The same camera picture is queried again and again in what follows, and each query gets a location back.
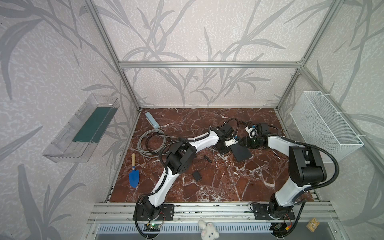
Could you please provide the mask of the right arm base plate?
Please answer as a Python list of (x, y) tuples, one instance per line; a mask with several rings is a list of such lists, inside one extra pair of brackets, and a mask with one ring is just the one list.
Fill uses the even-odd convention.
[(256, 220), (295, 220), (293, 206), (282, 207), (275, 204), (251, 203), (250, 209)]

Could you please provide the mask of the black power adapter with cable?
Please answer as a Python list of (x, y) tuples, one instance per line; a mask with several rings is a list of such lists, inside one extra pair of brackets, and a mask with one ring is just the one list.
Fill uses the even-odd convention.
[(206, 165), (204, 167), (198, 169), (198, 170), (195, 170), (193, 172), (193, 174), (192, 174), (194, 179), (196, 180), (196, 182), (198, 182), (198, 181), (200, 181), (202, 179), (202, 176), (201, 176), (200, 172), (202, 170), (206, 169), (207, 166), (212, 163), (212, 160), (207, 155), (204, 155), (204, 159), (207, 161)]

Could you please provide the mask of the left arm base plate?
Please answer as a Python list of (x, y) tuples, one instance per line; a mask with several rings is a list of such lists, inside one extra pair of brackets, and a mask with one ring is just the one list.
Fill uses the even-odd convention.
[(138, 205), (135, 207), (134, 221), (172, 221), (175, 205), (163, 204), (160, 207)]

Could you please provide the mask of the dark grey box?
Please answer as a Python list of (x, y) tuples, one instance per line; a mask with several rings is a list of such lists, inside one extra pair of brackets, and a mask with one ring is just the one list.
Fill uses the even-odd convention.
[(230, 146), (230, 149), (237, 162), (243, 162), (250, 159), (253, 155), (250, 150), (239, 144), (233, 144)]

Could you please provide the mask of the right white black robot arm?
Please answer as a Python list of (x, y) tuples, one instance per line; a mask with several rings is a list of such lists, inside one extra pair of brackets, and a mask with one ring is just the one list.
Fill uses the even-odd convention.
[(340, 173), (338, 161), (328, 151), (316, 145), (288, 139), (281, 134), (273, 135), (271, 128), (266, 123), (248, 125), (248, 136), (240, 141), (240, 145), (245, 148), (268, 147), (289, 158), (289, 178), (283, 187), (271, 196), (268, 204), (250, 204), (256, 220), (280, 220), (292, 215), (295, 205), (305, 203), (302, 195), (332, 184)]

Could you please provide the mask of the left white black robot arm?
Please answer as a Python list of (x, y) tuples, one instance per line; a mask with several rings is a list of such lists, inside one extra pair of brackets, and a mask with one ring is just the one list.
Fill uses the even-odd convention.
[(209, 147), (228, 150), (238, 142), (238, 129), (224, 123), (218, 127), (210, 127), (200, 136), (179, 138), (161, 148), (159, 160), (164, 170), (154, 189), (138, 198), (133, 219), (155, 220), (160, 215), (161, 207), (174, 182), (188, 170), (197, 153)]

